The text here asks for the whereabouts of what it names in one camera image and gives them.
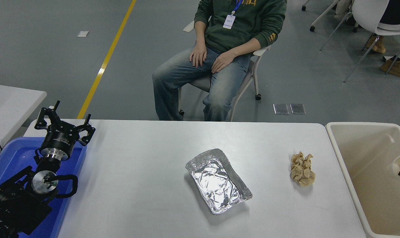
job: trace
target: white chair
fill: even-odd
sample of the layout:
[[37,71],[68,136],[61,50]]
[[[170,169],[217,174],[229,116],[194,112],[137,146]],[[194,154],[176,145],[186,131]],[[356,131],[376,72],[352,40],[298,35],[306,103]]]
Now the white chair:
[[[347,76],[347,78],[344,80],[344,83],[347,81],[347,79],[350,77],[350,75],[354,72],[356,67],[362,62],[362,60],[365,58],[365,56],[369,53],[369,51],[374,47],[376,42],[379,40],[379,36],[396,36],[400,35],[400,25],[388,25],[388,24],[382,24],[380,23],[380,20],[382,16],[384,15],[384,12],[386,10],[386,6],[388,6],[389,0],[355,0],[353,3],[353,6],[351,8],[351,11],[347,13],[347,15],[344,17],[344,19],[340,22],[340,24],[336,27],[336,29],[331,33],[325,44],[322,46],[321,50],[324,48],[324,46],[327,44],[327,42],[330,40],[332,35],[335,33],[335,31],[341,26],[342,22],[349,18],[351,14],[353,14],[355,20],[357,21],[358,24],[360,24],[365,30],[368,30],[372,32],[371,36],[369,39],[372,37],[372,35],[375,33],[377,35],[375,41],[373,44],[369,47],[369,49],[366,51],[366,53],[362,56],[362,58],[359,60],[359,62],[356,64],[354,69],[350,72],[350,74]],[[365,45],[362,48],[362,51],[365,49],[365,46],[369,39],[366,41]],[[389,72],[389,70],[392,68],[392,65],[394,65],[395,60],[392,62],[391,66],[388,68],[385,74]]]
[[[190,32],[194,29],[194,21],[192,21],[190,24],[188,24],[188,26],[186,26],[184,28],[185,32]],[[245,90],[248,88],[248,86],[250,85],[250,83],[254,80],[254,88],[256,90],[256,95],[255,95],[255,99],[257,101],[259,101],[260,99],[262,99],[262,95],[260,95],[259,93],[259,85],[257,82],[257,68],[259,66],[260,63],[260,59],[262,58],[263,53],[266,50],[269,50],[271,48],[271,46],[265,47],[265,48],[261,48],[260,50],[256,50],[254,51],[254,55],[257,56],[256,60],[250,60],[250,66],[248,67],[248,71],[247,71],[247,75],[244,77],[243,82],[241,83],[240,88],[238,89],[238,92],[236,94],[236,96],[233,98],[232,100],[232,109],[231,109],[231,114],[230,114],[230,122],[232,122],[233,118],[234,118],[234,112],[235,112],[235,108],[236,105],[240,99],[240,97],[242,96],[242,94],[244,94]],[[190,82],[189,84],[191,84],[192,86],[199,88],[203,91],[209,92],[210,91],[210,83],[211,83],[211,79],[212,79],[212,75],[206,75],[204,77],[200,77],[192,82]],[[181,109],[181,94],[182,94],[182,88],[179,88],[179,114],[181,116],[183,116],[185,113],[184,111]]]

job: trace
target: blue plastic tray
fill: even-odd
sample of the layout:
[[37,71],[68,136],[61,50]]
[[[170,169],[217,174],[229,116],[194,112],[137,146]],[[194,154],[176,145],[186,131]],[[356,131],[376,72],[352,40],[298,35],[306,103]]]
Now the blue plastic tray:
[[[44,137],[20,137],[9,142],[0,154],[0,184],[28,165],[35,170],[37,164],[34,160],[35,150],[38,149]],[[63,161],[58,175],[79,175],[85,159],[86,147],[79,143],[75,144],[71,158]],[[69,193],[72,190],[71,181],[60,181],[58,184],[59,193]],[[49,203],[53,211],[43,222],[32,232],[31,235],[19,233],[20,238],[56,238],[63,222],[69,198],[54,199]]]

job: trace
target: hand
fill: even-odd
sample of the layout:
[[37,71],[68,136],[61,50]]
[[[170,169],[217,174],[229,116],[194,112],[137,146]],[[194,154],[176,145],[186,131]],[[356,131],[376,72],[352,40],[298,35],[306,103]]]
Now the hand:
[[232,53],[232,51],[226,51],[225,53],[222,53],[217,59],[215,60],[215,63],[212,65],[212,74],[217,73],[221,71],[223,68],[228,66],[236,55]]
[[193,62],[193,66],[196,68],[200,65],[203,66],[203,62],[206,60],[207,50],[206,45],[198,43],[194,47],[193,52],[190,54],[190,62]]

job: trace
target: sleeve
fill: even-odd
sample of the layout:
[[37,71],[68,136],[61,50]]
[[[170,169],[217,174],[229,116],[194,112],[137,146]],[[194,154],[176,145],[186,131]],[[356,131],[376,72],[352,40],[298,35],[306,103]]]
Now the sleeve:
[[210,16],[213,15],[213,2],[212,0],[201,0],[194,17],[194,22],[202,21],[208,24]]
[[261,48],[272,45],[278,39],[278,34],[285,20],[286,10],[286,0],[273,1],[265,8],[261,18],[260,32],[254,36],[259,41]]

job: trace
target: yellow floor line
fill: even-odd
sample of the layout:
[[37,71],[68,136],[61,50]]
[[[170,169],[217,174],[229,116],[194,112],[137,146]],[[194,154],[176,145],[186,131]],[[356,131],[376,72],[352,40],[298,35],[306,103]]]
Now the yellow floor line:
[[125,28],[126,22],[129,18],[129,15],[132,12],[132,9],[134,8],[135,2],[137,0],[132,0],[131,5],[129,6],[128,11],[126,12],[125,18],[123,18],[123,21],[121,23],[121,26],[119,27],[118,33],[115,36],[115,39],[113,40],[112,45],[109,48],[109,52],[106,55],[106,58],[103,61],[103,64],[101,65],[100,70],[98,71],[97,77],[95,77],[94,83],[91,86],[90,92],[88,92],[87,98],[85,98],[85,102],[81,107],[81,110],[79,111],[77,119],[82,119],[83,116],[85,115],[88,106],[91,102],[91,99],[94,96],[95,91],[97,90],[97,86],[100,83],[101,77],[103,77],[103,73],[106,70],[107,64],[109,63],[110,58],[112,57],[113,51],[115,50],[116,45],[118,44],[119,38],[123,32],[123,29]]

